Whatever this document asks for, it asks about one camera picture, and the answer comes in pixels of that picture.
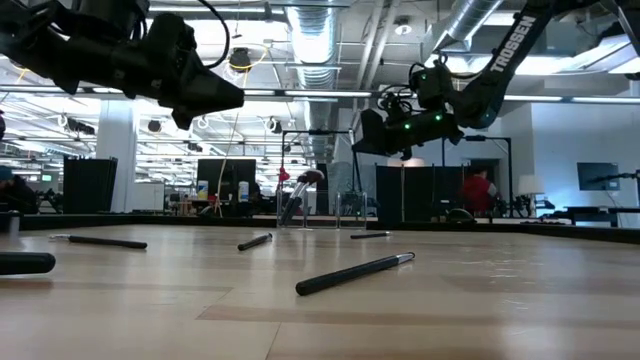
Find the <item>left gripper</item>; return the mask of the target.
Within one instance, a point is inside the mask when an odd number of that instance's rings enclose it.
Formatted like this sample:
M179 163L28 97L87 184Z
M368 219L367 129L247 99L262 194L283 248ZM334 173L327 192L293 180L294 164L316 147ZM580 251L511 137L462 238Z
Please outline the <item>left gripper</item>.
M176 125L183 130L191 126L191 113L212 113L242 107L244 91L205 67L194 71L187 83L187 93L205 97L186 106L181 103L183 72L188 55L183 51L153 55L141 51L118 51L112 54L112 80L130 99L145 96L160 106L172 109Z

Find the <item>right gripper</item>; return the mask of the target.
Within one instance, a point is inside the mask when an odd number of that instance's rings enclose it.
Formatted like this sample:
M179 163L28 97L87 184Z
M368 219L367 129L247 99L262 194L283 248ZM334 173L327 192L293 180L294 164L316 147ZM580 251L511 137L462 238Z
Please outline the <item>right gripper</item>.
M395 155L401 151L402 159L408 160L414 145L421 147L426 142L442 138L457 145L463 138L454 116L448 113L424 112L410 116L400 125L395 118L384 118L375 110L367 109L361 112L360 120L361 142L352 146L357 153ZM389 150L372 143L394 143L396 149Z

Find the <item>long black pen silver tip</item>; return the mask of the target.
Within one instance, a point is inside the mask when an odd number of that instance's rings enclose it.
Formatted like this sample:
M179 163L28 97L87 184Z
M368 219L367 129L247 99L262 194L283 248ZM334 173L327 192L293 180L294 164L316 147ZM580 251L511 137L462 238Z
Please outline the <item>long black pen silver tip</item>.
M299 296L311 295L364 276L399 266L408 261L412 261L415 256L416 254L414 252L405 252L309 278L298 282L295 285L295 291Z

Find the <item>short black pen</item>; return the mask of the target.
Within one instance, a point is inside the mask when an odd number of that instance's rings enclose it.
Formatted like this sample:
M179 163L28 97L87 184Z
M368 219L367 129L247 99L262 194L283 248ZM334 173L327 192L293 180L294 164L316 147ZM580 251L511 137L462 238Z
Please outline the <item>short black pen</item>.
M271 233L266 233L264 235L260 235L260 236L254 238L254 239L252 239L250 241L238 244L237 245L237 250L238 251L246 251L246 250L248 250L250 248L253 248L255 246L258 246L258 245L264 244L266 242L269 242L269 241L272 240L272 238L273 238L273 236L272 236Z

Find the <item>black folding partition screen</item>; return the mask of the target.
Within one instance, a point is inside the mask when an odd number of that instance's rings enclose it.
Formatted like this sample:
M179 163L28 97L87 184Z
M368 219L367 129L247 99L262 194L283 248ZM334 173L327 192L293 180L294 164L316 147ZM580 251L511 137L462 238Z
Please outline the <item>black folding partition screen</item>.
M469 178L465 166L376 167L378 220L384 224L438 221L465 208L461 190Z

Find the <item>long ceiling light strip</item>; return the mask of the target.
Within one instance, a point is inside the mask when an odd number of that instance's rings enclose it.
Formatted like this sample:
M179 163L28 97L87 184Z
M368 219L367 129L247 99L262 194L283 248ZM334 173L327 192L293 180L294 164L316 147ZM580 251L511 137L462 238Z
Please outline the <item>long ceiling light strip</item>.
M66 96L67 93L55 86L36 85L0 85L0 93L37 94L47 96ZM267 98L311 100L311 99L378 99L382 93L370 91L340 91L340 90L282 90L282 89L246 89L245 99L251 101ZM124 98L121 90L100 86L79 87L76 96ZM535 102L535 103L575 103L575 104L604 104L604 105L640 105L640 97L606 97L606 96L549 96L549 95L512 95L504 96L505 102Z

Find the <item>large dark display screen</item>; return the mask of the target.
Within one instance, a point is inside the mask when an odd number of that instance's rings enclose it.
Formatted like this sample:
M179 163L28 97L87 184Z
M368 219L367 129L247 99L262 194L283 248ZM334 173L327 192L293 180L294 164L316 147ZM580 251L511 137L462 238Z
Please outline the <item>large dark display screen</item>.
M238 199L238 183L250 183L250 195L258 190L255 160L199 159L197 181L209 182L209 196L222 201Z

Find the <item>clear acrylic organizer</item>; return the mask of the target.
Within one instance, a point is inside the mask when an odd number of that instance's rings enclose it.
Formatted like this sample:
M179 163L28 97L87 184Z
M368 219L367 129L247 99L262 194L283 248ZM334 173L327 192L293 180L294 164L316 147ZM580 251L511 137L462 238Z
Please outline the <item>clear acrylic organizer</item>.
M278 221L292 192L278 191L276 195L276 226L295 229L365 229L377 220L367 207L366 193L317 191L306 189L302 204L285 226Z

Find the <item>person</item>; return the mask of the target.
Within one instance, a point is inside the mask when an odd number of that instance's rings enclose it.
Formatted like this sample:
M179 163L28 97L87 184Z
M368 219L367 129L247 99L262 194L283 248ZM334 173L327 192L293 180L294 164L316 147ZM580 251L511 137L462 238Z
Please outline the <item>person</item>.
M6 203L9 210L22 214L38 213L35 192L7 166L0 166L0 203Z
M488 179L488 172L482 167L472 167L463 181L460 196L464 208L470 213L486 213L501 199L496 185Z

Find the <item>black partition panel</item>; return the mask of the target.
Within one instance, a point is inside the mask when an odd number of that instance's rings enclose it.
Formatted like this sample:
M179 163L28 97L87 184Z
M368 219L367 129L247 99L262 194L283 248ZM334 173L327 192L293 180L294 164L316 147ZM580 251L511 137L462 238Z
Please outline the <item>black partition panel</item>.
M118 160L65 158L63 164L63 213L110 212Z

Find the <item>white shade lamp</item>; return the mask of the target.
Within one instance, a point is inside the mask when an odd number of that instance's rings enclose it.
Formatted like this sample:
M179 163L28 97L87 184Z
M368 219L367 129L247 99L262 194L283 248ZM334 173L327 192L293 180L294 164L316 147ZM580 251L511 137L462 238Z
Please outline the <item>white shade lamp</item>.
M522 199L529 218L537 217L536 197L544 194L545 186L541 177L535 174L524 174L519 176L518 195Z

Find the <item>black desk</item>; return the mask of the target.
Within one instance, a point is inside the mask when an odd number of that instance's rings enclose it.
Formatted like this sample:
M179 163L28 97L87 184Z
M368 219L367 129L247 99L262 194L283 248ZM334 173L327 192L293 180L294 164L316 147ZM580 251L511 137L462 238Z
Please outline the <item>black desk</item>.
M562 219L574 226L640 229L640 207L574 206L550 210L545 219Z

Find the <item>black desk lamp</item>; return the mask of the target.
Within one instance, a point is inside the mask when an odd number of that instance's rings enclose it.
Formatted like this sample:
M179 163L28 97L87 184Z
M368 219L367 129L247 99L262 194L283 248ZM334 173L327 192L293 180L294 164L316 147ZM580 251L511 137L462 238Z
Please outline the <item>black desk lamp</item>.
M43 274L56 265L56 258L50 253L0 252L0 276Z

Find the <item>silver ventilation duct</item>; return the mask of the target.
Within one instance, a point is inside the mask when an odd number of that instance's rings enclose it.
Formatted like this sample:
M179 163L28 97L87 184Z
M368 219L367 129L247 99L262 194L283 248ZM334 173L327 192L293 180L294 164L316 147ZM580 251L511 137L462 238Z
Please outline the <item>silver ventilation duct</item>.
M420 60L452 47L454 52L469 52L472 37L504 0L455 0L450 14L428 26L420 44Z
M301 90L334 90L337 70L329 68L336 60L338 10L320 6L286 9L291 26L290 40ZM337 121L336 103L305 101L307 130L330 130ZM309 155L317 164L330 163L335 135L308 135Z

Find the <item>black rectangular stand frame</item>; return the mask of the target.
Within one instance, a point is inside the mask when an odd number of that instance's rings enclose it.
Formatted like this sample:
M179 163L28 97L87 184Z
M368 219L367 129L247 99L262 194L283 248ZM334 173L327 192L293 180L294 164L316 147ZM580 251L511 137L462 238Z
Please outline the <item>black rectangular stand frame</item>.
M494 145L500 147L498 145L498 141L502 141L506 144L506 149L503 149L503 152L505 152L507 154L507 159L508 159L508 194L509 194L509 198L507 200L508 203L508 214L509 217L513 217L514 215L514 208L513 208L513 201L514 201L514 188L513 188L513 148L512 148L512 139L510 137L503 137L503 136L485 136L485 135L465 135L464 137L461 138L461 141L467 141L467 142L486 142L486 141L491 141L494 143ZM446 166L446 152L448 150L447 148L447 143L449 141L448 140L441 140L441 165L442 167Z

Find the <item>black aluminium table frame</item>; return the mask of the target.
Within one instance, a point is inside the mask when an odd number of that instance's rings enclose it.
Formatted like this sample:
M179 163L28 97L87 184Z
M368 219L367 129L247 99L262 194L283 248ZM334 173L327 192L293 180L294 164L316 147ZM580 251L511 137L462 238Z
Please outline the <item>black aluminium table frame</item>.
M21 215L18 213L0 213L0 234L11 230L54 230L85 227L106 227L124 225L168 226L201 226L205 228L249 228L274 229L274 219L243 219L243 218L199 218L176 216L147 216L125 214L98 215ZM424 233L460 233L471 235L476 233L496 234L526 234L578 240L591 240L608 243L620 243L640 246L640 229L619 229L600 227L580 227L573 225L556 225L543 223L430 223L403 222L394 225L384 225L369 222L365 226L369 233L387 232L397 235L402 232Z

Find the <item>wall-mounted dark monitor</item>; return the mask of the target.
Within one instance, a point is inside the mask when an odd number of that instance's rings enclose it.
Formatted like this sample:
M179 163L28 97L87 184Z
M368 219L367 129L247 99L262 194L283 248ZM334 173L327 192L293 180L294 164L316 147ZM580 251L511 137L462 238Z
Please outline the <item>wall-mounted dark monitor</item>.
M613 180L600 183L587 183L588 179L618 174L617 163L604 163L604 162L578 162L577 174L580 191L619 191L620 181Z

